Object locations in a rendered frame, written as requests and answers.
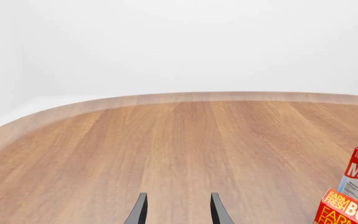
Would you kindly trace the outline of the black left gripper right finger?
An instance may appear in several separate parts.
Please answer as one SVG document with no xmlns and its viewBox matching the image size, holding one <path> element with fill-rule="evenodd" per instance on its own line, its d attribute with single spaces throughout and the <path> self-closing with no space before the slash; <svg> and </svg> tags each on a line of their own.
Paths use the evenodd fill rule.
<svg viewBox="0 0 358 224">
<path fill-rule="evenodd" d="M 211 194 L 210 211 L 212 224 L 234 224 L 217 192 Z"/>
</svg>

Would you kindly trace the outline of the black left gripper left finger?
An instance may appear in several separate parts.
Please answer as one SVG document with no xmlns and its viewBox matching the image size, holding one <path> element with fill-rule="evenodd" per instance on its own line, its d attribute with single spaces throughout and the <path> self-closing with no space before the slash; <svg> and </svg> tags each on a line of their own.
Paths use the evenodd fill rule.
<svg viewBox="0 0 358 224">
<path fill-rule="evenodd" d="M 124 224 L 146 224 L 147 209 L 147 194 L 142 192 L 139 194 L 139 197 Z"/>
</svg>

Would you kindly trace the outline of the red butter box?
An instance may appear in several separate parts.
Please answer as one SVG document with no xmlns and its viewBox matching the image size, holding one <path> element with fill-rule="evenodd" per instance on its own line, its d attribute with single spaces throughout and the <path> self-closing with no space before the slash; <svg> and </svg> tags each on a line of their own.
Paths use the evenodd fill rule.
<svg viewBox="0 0 358 224">
<path fill-rule="evenodd" d="M 358 224 L 358 201 L 329 189 L 320 201 L 313 224 Z"/>
</svg>

